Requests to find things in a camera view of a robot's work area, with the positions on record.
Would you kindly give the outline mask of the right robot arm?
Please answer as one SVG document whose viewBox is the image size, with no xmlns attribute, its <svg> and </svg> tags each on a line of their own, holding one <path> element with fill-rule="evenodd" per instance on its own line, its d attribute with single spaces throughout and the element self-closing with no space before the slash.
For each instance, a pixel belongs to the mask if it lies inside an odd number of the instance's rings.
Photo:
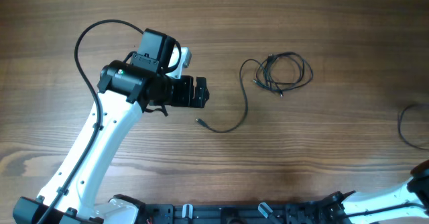
<svg viewBox="0 0 429 224">
<path fill-rule="evenodd" d="M 314 223 L 376 223 L 406 217 L 428 218 L 428 161 L 410 179 L 375 192 L 348 192 L 318 207 Z"/>
</svg>

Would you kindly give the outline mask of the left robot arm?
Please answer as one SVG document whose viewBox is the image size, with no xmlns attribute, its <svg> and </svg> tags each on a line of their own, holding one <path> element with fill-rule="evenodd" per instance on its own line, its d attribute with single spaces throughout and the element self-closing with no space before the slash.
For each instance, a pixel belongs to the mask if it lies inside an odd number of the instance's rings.
<svg viewBox="0 0 429 224">
<path fill-rule="evenodd" d="M 98 205 L 95 199 L 121 142 L 144 113 L 205 106 L 205 78 L 182 73 L 191 57 L 174 38 L 148 29 L 137 51 L 106 65 L 75 143 L 37 197 L 18 200 L 15 222 L 147 223 L 150 216 L 139 200 L 118 194 Z"/>
</svg>

